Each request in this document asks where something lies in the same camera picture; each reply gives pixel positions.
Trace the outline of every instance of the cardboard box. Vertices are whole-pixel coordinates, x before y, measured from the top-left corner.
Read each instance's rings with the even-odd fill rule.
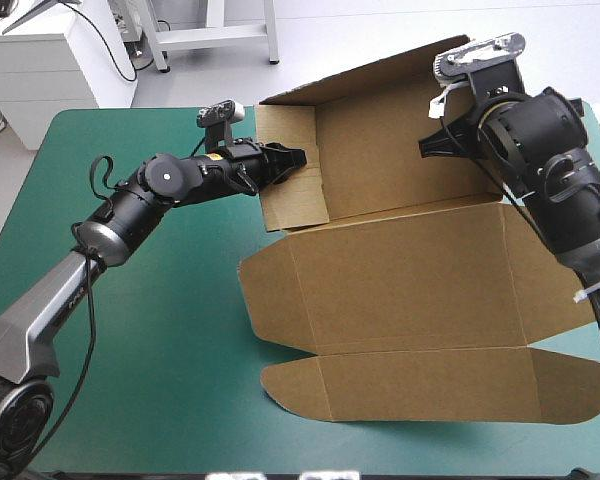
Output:
[[[593,321],[571,300],[575,276],[470,162],[420,158],[417,140],[438,128],[431,62],[465,41],[257,107],[260,140],[310,159],[262,196],[267,227],[293,231],[240,267],[256,335],[316,354],[262,372],[291,412],[556,424],[600,412],[599,363],[529,347]]]

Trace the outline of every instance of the box lid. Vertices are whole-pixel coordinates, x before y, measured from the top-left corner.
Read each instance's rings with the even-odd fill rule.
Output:
[[[379,86],[406,81],[414,75],[431,73],[434,57],[440,52],[464,45],[466,35],[459,35],[402,52],[321,80],[307,83],[274,95],[262,105],[320,105],[339,98],[358,95]]]

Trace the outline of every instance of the green tabletop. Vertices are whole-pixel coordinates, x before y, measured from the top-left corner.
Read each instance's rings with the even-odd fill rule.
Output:
[[[600,164],[600,128],[588,112],[591,151]],[[66,255],[73,246],[69,226],[98,205],[87,183],[92,159],[112,155],[117,179],[156,152],[185,156],[202,135],[196,113],[82,110],[56,117],[0,236],[0,313]],[[248,109],[235,134],[253,131]],[[600,471],[600,415],[573,426],[333,424],[282,410],[260,387],[260,371],[304,354],[256,339],[237,277],[241,258],[277,238],[265,233],[257,198],[234,196],[170,212],[125,266],[95,286],[99,341],[91,373],[34,466],[92,472]],[[87,342],[82,304],[55,342],[62,369],[53,381],[56,414]],[[542,345],[600,360],[594,325]]]

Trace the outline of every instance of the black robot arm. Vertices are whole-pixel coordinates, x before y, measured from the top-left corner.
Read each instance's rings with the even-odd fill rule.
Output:
[[[92,282],[124,264],[171,208],[256,195],[306,165],[302,150],[234,140],[230,124],[242,116],[232,101],[202,109],[197,121],[205,128],[206,154],[157,154],[118,182],[110,197],[93,187],[98,163],[108,162],[106,184],[113,161],[94,162],[91,185],[103,203],[73,226],[78,245],[0,315],[0,479],[19,474],[31,460],[53,407],[46,378],[60,373],[53,338]]]
[[[489,160],[522,199],[531,218],[519,211],[544,245],[580,279],[578,300],[590,299],[600,329],[600,171],[586,149],[582,102],[552,88],[527,95],[515,61],[524,46],[511,33],[436,57],[434,74],[445,91],[468,86],[475,103],[449,125],[441,119],[442,130],[421,140],[420,151],[468,157],[491,175],[482,164]],[[443,105],[444,96],[432,106],[436,101]]]

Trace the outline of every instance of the power cord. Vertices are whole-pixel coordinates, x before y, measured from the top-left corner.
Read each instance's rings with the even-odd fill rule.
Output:
[[[449,130],[449,127],[447,126],[447,124],[444,121],[444,117],[440,117],[440,125],[442,126],[442,129],[444,130],[444,132],[447,134],[447,137],[449,137],[449,140],[451,140],[451,143],[453,143],[453,145],[458,149],[458,151],[463,156],[465,156],[469,160],[471,160],[474,163],[474,165],[476,165],[482,171],[482,173],[491,181],[491,183],[493,185],[495,185],[495,187],[500,191],[500,193],[502,193],[502,195],[504,195],[506,197],[506,199],[509,200],[509,202],[511,202],[511,205],[513,206],[513,208],[515,208],[516,211],[520,214],[520,216],[524,219],[524,221],[527,222],[527,224],[529,224],[529,226],[535,232],[535,234],[538,236],[538,238],[540,239],[542,244],[545,247],[547,247],[547,249],[549,249],[549,247],[547,246],[547,243],[544,239],[544,235],[542,234],[542,232],[540,231],[538,226],[531,219],[531,217],[529,217],[529,215],[527,215],[527,213],[524,210],[522,210],[522,207],[520,207],[520,205],[518,205],[518,202],[516,202],[515,198],[513,198],[513,196],[502,186],[502,181],[498,181],[496,179],[496,177],[494,177],[493,174],[489,171],[489,169],[487,167],[485,167],[482,164],[482,162],[480,162],[480,160],[478,160],[477,158],[474,158],[472,155],[469,154],[467,149],[464,148],[464,146],[458,141],[458,139],[455,137],[455,135],[453,135],[453,133],[451,133],[451,130]]]
[[[204,139],[205,137],[202,137],[200,139],[200,141],[198,142],[198,144],[196,145],[196,148],[193,149],[193,152],[191,152],[191,155],[189,155],[190,157],[195,157],[196,153],[198,153],[198,150],[200,150],[200,147],[202,146],[202,144],[204,143]]]
[[[111,47],[109,47],[107,40],[104,38],[104,35],[102,35],[102,32],[100,31],[100,29],[98,29],[98,27],[96,27],[95,23],[93,23],[89,17],[87,17],[84,13],[82,13],[80,10],[78,10],[74,6],[72,6],[66,2],[63,2],[62,0],[57,0],[57,1],[58,1],[58,3],[61,3],[62,5],[67,7],[69,10],[73,10],[75,13],[77,13],[79,16],[81,16],[89,25],[91,25],[91,27],[98,34],[98,36],[100,37],[100,40],[102,40],[102,43],[104,44],[105,48],[107,49],[107,53],[109,54],[109,57],[111,58],[111,61],[113,62],[113,66],[118,71],[118,74],[120,74],[120,76],[127,82],[129,82],[129,83],[135,82],[138,79],[138,72],[149,68],[149,66],[153,64],[153,59],[152,59],[149,63],[147,63],[145,66],[143,66],[141,68],[134,67],[133,77],[131,77],[131,78],[127,77],[122,72],[122,69],[120,68],[120,65],[118,65],[118,62],[116,62],[116,59],[113,56],[113,52],[111,52]],[[169,22],[167,22],[166,20],[158,20],[158,23],[164,23],[165,25],[167,25],[167,28],[169,29],[169,31],[171,31],[171,24]]]
[[[47,432],[45,437],[42,439],[42,441],[38,444],[38,446],[36,446],[36,448],[33,450],[33,452],[31,452],[29,461],[27,463],[31,463],[31,461],[40,453],[40,450],[42,450],[47,445],[47,443],[49,443],[49,440],[51,440],[51,438],[55,435],[55,433],[58,431],[58,429],[62,425],[62,422],[64,421],[64,419],[67,417],[67,415],[73,408],[73,405],[75,404],[76,399],[78,398],[78,395],[80,395],[82,386],[84,385],[84,382],[87,378],[87,374],[89,373],[89,366],[91,365],[91,358],[93,357],[93,352],[94,352],[95,346],[96,346],[96,338],[97,338],[96,316],[95,316],[95,307],[94,307],[94,302],[93,302],[93,288],[92,288],[93,281],[92,281],[92,277],[91,277],[91,261],[94,259],[94,255],[93,255],[93,253],[90,253],[88,251],[86,245],[80,238],[80,235],[78,233],[78,227],[80,225],[81,225],[80,223],[74,223],[73,225],[71,225],[71,233],[73,234],[74,238],[78,241],[78,244],[80,245],[80,249],[81,249],[81,251],[84,255],[84,259],[85,259],[85,262],[84,262],[84,270],[85,270],[85,276],[86,276],[86,287],[85,288],[87,291],[87,304],[88,304],[88,308],[89,308],[89,331],[90,331],[89,346],[87,347],[87,353],[85,354],[84,362],[82,363],[82,370],[80,371],[80,376],[78,377],[78,381],[76,383],[76,386],[73,389],[73,392],[71,392],[71,396],[69,397],[69,400],[67,400],[67,403],[64,406],[64,408],[62,409],[62,413],[60,413],[60,416],[58,417],[56,422],[49,429],[49,431]]]
[[[96,168],[98,167],[98,165],[100,164],[100,162],[102,160],[107,161],[107,169],[106,169],[105,174],[102,177],[102,183],[106,188],[111,189],[111,187],[107,184],[107,180],[109,179],[109,175],[111,174],[111,172],[113,170],[113,159],[106,155],[97,157],[92,162],[91,169],[89,171],[89,184],[91,186],[91,191],[96,196],[96,198],[99,198],[101,200],[104,199],[105,201],[107,201],[109,203],[109,208],[111,209],[110,211],[111,211],[111,213],[113,213],[113,205],[111,203],[111,199],[109,199],[108,197],[105,197],[104,195],[99,194],[95,188],[95,181],[94,181],[95,172],[96,172]],[[95,305],[94,305],[94,301],[93,301],[93,278],[92,278],[92,272],[91,272],[91,262],[92,261],[98,262],[99,258],[97,256],[97,252],[93,249],[90,249],[88,247],[88,245],[84,242],[82,237],[80,236],[80,232],[78,231],[78,227],[80,227],[80,225],[81,225],[81,223],[74,223],[73,225],[71,225],[71,233],[72,233],[73,237],[76,239],[76,242],[78,242],[78,246],[75,249],[75,251],[84,255],[84,260],[85,260],[85,262],[84,262],[85,280],[86,280],[85,281],[85,290],[86,290],[86,294],[87,294],[87,304],[88,304],[88,311],[89,311],[89,346],[87,347],[87,352],[85,354],[84,361],[82,363],[82,369],[80,371],[80,376],[78,377],[78,380],[76,382],[75,387],[73,388],[73,391],[71,392],[71,396],[69,397],[69,400],[67,400],[67,403],[65,404],[64,408],[62,409],[62,412],[60,413],[60,416],[55,421],[53,426],[49,429],[49,431],[44,436],[44,438],[40,441],[40,443],[38,443],[38,445],[33,449],[31,454],[29,455],[29,458],[27,459],[27,462],[26,462],[26,465],[24,468],[26,468],[26,466],[29,465],[36,458],[36,456],[40,453],[40,451],[49,443],[49,440],[51,440],[51,438],[55,435],[55,433],[58,431],[58,429],[64,422],[65,418],[67,417],[67,415],[69,415],[69,413],[71,412],[71,409],[73,408],[78,396],[80,395],[80,392],[82,391],[82,387],[87,378],[87,374],[89,373],[91,359],[93,357],[93,352],[96,347],[97,329],[96,329]],[[13,477],[11,477],[11,476],[7,476],[3,480],[11,480],[12,478]]]

